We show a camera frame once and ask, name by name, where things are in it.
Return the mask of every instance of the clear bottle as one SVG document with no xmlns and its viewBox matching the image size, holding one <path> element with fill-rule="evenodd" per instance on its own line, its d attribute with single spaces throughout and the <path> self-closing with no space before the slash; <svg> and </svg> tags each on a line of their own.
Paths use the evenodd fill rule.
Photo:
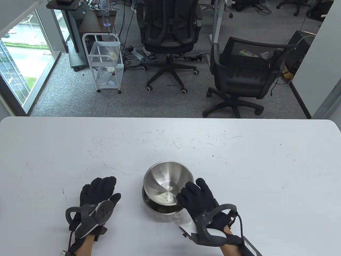
<svg viewBox="0 0 341 256">
<path fill-rule="evenodd" d="M 109 0 L 101 0 L 100 6 L 102 10 L 103 25 L 109 27 L 111 25 Z"/>
</svg>

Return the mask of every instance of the white cart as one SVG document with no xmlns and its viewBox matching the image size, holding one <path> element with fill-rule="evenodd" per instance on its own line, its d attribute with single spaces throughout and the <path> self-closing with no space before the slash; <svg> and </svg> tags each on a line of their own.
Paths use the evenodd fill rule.
<svg viewBox="0 0 341 256">
<path fill-rule="evenodd" d="M 89 35 L 95 37 L 90 53 L 86 47 L 86 37 Z M 98 41 L 98 36 L 109 36 L 113 41 Z M 113 33 L 85 33 L 82 39 L 96 91 L 99 93 L 101 89 L 118 89 L 121 94 L 124 66 L 118 36 Z"/>
</svg>

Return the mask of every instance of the stainless steel bowl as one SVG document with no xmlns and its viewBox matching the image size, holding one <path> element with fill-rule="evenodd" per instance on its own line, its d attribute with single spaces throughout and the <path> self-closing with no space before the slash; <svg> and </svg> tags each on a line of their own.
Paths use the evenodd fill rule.
<svg viewBox="0 0 341 256">
<path fill-rule="evenodd" d="M 160 205 L 158 203 L 153 202 L 153 200 L 151 200 L 147 196 L 144 187 L 142 187 L 142 198 L 143 198 L 143 201 L 145 202 L 146 206 L 152 212 L 155 212 L 157 214 L 172 215 L 172 214 L 180 212 L 183 209 L 183 207 L 180 204 L 165 206 L 165 205 Z"/>
<path fill-rule="evenodd" d="M 157 204 L 178 204 L 175 196 L 188 181 L 194 181 L 188 168 L 175 161 L 163 161 L 149 168 L 143 187 L 147 196 Z"/>
</svg>

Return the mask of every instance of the hand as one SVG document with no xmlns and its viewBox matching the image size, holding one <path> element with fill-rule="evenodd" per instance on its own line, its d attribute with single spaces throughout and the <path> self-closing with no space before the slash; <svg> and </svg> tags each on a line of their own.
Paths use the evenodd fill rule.
<svg viewBox="0 0 341 256">
<path fill-rule="evenodd" d="M 110 200 L 114 207 L 116 206 L 117 202 L 121 199 L 121 194 L 116 193 L 113 195 L 114 189 L 116 185 L 116 178 L 106 177 L 96 178 L 94 179 L 91 184 L 86 184 L 79 197 L 80 204 L 79 206 L 83 206 L 84 204 L 99 204 L 104 200 Z M 80 213 L 76 213 L 72 223 L 69 226 L 70 231 L 75 231 L 78 225 L 81 222 Z M 97 226 L 94 230 L 90 232 L 90 234 L 95 235 L 95 241 L 98 239 L 99 235 L 102 235 L 106 232 L 106 228 L 101 225 Z M 75 243 L 70 247 L 69 252 L 75 252 L 80 246 L 84 243 L 85 238 L 77 239 Z"/>
<path fill-rule="evenodd" d="M 213 194 L 206 182 L 202 178 L 198 178 L 195 183 L 187 182 L 181 192 L 177 194 L 176 199 L 189 213 L 194 220 L 204 212 L 210 212 L 218 205 L 214 200 Z M 231 217 L 220 212 L 214 218 L 208 228 L 224 231 L 224 228 L 231 222 Z"/>
</svg>

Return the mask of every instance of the glass window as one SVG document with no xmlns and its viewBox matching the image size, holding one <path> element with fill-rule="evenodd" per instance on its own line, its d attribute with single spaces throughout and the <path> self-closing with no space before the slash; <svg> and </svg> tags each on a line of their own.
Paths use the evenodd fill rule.
<svg viewBox="0 0 341 256">
<path fill-rule="evenodd" d="M 51 58 L 39 22 L 33 11 L 0 40 L 0 73 L 22 106 Z"/>
<path fill-rule="evenodd" d="M 69 33 L 69 30 L 68 30 L 68 28 L 66 26 L 66 23 L 65 23 L 62 11 L 61 10 L 55 10 L 55 14 L 56 14 L 56 17 L 57 17 L 57 20 L 58 20 L 58 24 L 60 26 L 60 30 L 62 31 L 63 38 L 64 38 L 65 41 L 67 41 L 70 33 Z"/>
</svg>

